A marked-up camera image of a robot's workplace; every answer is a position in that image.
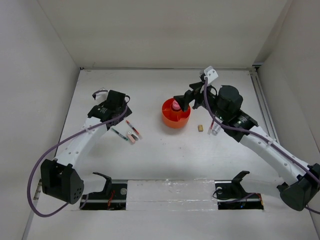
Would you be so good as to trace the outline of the pink capped glue bottle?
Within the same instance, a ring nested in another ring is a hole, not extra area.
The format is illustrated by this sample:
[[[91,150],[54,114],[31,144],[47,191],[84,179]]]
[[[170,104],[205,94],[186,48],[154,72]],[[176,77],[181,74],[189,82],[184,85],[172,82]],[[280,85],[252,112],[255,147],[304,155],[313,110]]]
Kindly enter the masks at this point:
[[[181,110],[180,105],[179,105],[178,102],[175,101],[175,100],[172,102],[172,109],[173,109],[174,111],[180,111],[180,110]]]

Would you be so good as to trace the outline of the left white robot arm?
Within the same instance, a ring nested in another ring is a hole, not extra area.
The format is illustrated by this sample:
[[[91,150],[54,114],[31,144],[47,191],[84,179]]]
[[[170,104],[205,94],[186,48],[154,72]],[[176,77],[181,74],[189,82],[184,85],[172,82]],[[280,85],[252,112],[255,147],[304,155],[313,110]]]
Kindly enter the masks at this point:
[[[80,165],[98,140],[132,113],[130,97],[122,92],[101,89],[93,98],[98,104],[87,114],[80,134],[53,160],[46,159],[40,166],[42,191],[71,205],[91,193],[103,199],[111,194],[111,177],[99,172],[85,176]]]

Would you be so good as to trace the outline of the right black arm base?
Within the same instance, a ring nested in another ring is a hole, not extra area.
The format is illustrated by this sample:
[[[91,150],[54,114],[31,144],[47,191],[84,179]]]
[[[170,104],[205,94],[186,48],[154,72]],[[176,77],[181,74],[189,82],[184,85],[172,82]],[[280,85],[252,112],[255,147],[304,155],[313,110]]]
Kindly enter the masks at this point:
[[[215,180],[212,197],[217,200],[218,210],[264,210],[260,193],[248,193],[241,181],[249,171],[241,171],[231,180]]]

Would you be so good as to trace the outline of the pink white eraser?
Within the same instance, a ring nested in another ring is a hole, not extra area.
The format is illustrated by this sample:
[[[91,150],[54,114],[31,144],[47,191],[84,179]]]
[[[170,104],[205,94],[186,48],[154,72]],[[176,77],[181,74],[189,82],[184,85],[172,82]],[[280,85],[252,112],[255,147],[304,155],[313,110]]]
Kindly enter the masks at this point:
[[[129,139],[129,141],[132,143],[132,144],[135,144],[136,141],[138,140],[138,137],[135,136],[132,131],[128,131],[127,134],[126,134],[126,137]]]

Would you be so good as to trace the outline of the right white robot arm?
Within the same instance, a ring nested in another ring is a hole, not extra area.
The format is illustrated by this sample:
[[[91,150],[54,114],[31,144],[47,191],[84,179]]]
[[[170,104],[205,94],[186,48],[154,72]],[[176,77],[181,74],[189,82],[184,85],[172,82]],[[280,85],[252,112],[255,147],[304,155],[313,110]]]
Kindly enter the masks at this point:
[[[174,96],[182,111],[190,102],[194,109],[202,106],[223,131],[238,143],[247,147],[268,163],[283,183],[278,185],[280,199],[290,208],[302,211],[320,190],[320,165],[310,165],[273,140],[257,121],[241,110],[243,97],[230,85],[223,85],[215,93],[205,83],[190,84],[190,90]]]

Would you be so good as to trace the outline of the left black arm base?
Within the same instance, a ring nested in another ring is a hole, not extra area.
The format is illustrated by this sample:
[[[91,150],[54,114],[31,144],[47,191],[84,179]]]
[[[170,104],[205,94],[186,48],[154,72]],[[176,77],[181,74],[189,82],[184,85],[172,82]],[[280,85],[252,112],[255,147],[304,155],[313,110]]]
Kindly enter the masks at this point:
[[[124,211],[127,205],[128,180],[112,179],[94,172],[104,179],[103,189],[84,195],[79,209],[84,211]]]

